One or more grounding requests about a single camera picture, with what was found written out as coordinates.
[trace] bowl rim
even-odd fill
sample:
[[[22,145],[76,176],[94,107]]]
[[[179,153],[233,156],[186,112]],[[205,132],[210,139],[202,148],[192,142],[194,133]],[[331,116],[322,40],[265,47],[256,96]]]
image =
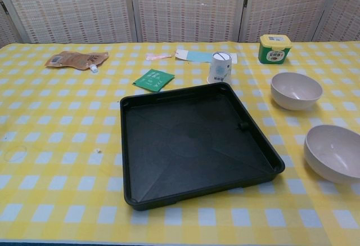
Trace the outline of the bowl rim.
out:
[[[304,76],[304,77],[306,77],[306,78],[309,78],[310,80],[314,81],[315,83],[317,83],[317,84],[320,86],[320,89],[321,89],[320,95],[319,95],[318,97],[313,98],[313,99],[297,99],[297,98],[295,98],[295,97],[291,97],[291,96],[285,95],[285,94],[282,93],[280,90],[278,90],[278,89],[274,86],[274,84],[273,84],[274,78],[277,77],[278,75],[283,75],[283,74],[297,74],[297,75],[302,75],[302,76]],[[318,99],[321,98],[321,96],[322,96],[322,94],[323,94],[322,86],[319,84],[318,81],[316,81],[315,79],[313,79],[313,78],[311,78],[311,77],[309,77],[309,76],[307,76],[307,75],[305,75],[305,74],[301,74],[301,73],[294,73],[294,72],[290,72],[290,71],[287,71],[287,72],[284,72],[284,73],[277,73],[277,74],[275,74],[275,75],[271,78],[270,84],[271,84],[271,86],[274,88],[274,90],[276,90],[276,92],[280,93],[281,95],[283,95],[283,96],[285,96],[285,97],[287,97],[287,98],[289,98],[289,99],[293,99],[293,100],[297,100],[297,101],[317,101]]]
[[[331,169],[332,171],[334,171],[334,172],[336,172],[336,173],[338,173],[338,174],[341,174],[341,175],[343,175],[343,176],[347,176],[347,177],[355,178],[355,179],[360,179],[360,176],[352,176],[352,175],[349,175],[349,174],[346,174],[346,173],[342,173],[342,172],[340,172],[340,171],[338,171],[338,170],[333,169],[333,168],[330,167],[328,164],[324,163],[324,162],[321,160],[321,158],[319,158],[319,157],[312,151],[312,149],[310,148],[309,143],[308,143],[309,133],[310,133],[310,131],[311,131],[312,129],[319,128],[319,127],[323,127],[323,126],[331,126],[331,127],[334,127],[334,128],[344,129],[344,130],[346,130],[346,131],[355,133],[355,135],[357,135],[357,136],[359,137],[359,139],[360,139],[360,135],[359,135],[357,132],[352,131],[351,129],[347,129],[347,128],[344,128],[344,127],[341,127],[341,126],[337,126],[337,125],[332,125],[332,124],[322,124],[322,125],[314,126],[314,127],[312,127],[312,128],[308,131],[308,133],[307,133],[306,136],[305,136],[305,144],[306,144],[306,147],[309,149],[309,151],[311,152],[311,154],[312,154],[319,162],[321,162],[324,166],[326,166],[327,168]]]

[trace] white bowl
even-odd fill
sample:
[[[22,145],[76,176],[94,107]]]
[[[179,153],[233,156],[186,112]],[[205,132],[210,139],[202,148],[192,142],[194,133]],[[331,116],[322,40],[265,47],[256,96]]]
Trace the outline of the white bowl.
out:
[[[360,182],[360,135],[334,125],[315,126],[306,135],[305,159],[323,178]]]
[[[279,73],[271,79],[271,95],[285,109],[303,110],[321,97],[322,87],[303,74]]]

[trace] green container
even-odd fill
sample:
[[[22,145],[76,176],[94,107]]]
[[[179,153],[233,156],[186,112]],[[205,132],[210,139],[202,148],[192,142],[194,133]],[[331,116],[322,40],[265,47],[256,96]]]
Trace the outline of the green container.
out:
[[[282,64],[292,44],[286,35],[262,35],[259,61],[263,64]]]

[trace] black plastic tray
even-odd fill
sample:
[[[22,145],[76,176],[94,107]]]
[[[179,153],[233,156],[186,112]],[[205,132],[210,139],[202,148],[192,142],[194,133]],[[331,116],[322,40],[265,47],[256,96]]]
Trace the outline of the black plastic tray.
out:
[[[226,83],[120,102],[125,201],[144,210],[270,181],[285,169]]]

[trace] white paper cup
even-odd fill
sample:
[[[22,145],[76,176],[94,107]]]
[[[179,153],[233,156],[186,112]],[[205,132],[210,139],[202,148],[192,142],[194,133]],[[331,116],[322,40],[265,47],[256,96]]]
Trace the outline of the white paper cup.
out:
[[[231,55],[227,52],[215,52],[210,63],[208,83],[231,83]]]

